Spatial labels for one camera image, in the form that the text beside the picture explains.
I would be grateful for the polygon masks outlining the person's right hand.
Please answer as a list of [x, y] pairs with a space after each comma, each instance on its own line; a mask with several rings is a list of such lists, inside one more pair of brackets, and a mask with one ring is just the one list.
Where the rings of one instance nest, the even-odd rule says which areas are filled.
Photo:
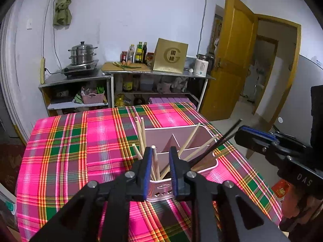
[[281, 204], [282, 220], [279, 228], [291, 232], [297, 224], [305, 225], [322, 212], [322, 199], [317, 199], [304, 190], [290, 184]]

